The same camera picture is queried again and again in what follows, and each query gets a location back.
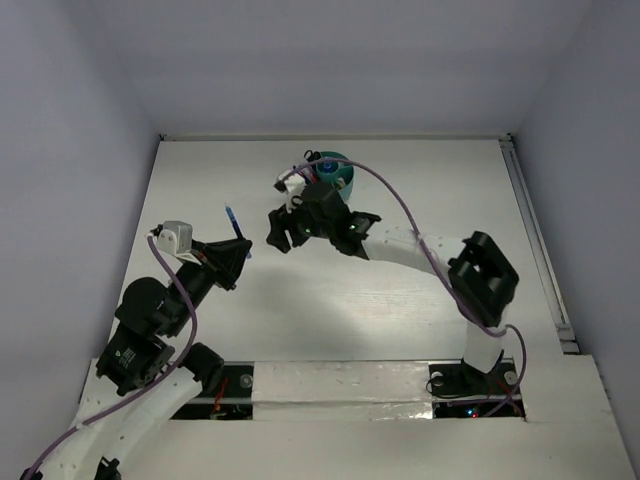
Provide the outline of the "blue gel pen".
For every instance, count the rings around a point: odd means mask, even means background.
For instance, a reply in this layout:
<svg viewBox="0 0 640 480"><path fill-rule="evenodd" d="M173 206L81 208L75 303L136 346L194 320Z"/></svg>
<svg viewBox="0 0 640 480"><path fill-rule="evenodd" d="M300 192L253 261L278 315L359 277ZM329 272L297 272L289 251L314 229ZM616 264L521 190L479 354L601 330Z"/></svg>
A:
<svg viewBox="0 0 640 480"><path fill-rule="evenodd" d="M243 231L240 227L240 224L237 220L237 217L234 213L234 210L232 209L232 207L229 204L225 204L224 206L225 209L225 213L228 217L228 220L231 224L232 230L235 234L235 237L231 240L231 245L233 247L243 247L244 248L244 254L245 254L245 259L249 260L252 258L252 253L251 253L251 242L243 235Z"/></svg>

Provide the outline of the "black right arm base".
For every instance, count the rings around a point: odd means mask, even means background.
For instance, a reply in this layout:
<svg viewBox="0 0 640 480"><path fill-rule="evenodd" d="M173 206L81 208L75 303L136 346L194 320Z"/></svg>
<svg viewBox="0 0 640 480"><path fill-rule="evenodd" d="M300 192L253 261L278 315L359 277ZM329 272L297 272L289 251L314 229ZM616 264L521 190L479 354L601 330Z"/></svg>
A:
<svg viewBox="0 0 640 480"><path fill-rule="evenodd" d="M501 357L488 374L462 361L433 363L428 372L425 390L431 395L435 419L526 417L511 358Z"/></svg>

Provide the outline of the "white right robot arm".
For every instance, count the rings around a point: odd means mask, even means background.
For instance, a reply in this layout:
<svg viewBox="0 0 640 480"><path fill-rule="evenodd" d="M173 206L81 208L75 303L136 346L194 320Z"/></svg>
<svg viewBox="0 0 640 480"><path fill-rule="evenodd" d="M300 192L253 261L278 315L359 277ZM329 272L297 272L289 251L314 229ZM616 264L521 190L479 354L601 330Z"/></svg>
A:
<svg viewBox="0 0 640 480"><path fill-rule="evenodd" d="M462 384L482 392L496 381L505 335L502 318L519 275L491 236L480 231L466 239L423 236L394 227L378 215L350 210L338 190L325 183L288 185L279 180L275 189L286 201L269 213L269 245L287 253L311 238L322 238L343 255L398 264L442 279L468 321Z"/></svg>

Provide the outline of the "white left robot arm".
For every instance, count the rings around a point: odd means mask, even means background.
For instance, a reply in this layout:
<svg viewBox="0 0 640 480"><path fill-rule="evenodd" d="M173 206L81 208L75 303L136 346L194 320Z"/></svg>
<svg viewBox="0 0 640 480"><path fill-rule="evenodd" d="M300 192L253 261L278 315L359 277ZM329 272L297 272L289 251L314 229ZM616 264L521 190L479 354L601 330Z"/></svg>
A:
<svg viewBox="0 0 640 480"><path fill-rule="evenodd" d="M252 243L239 236L185 250L164 246L168 232L146 240L166 284L140 277L124 290L117 327L87 376L69 429L22 473L24 479L121 479L127 463L187 401L215 392L224 361L195 340L197 307L214 287L231 291Z"/></svg>

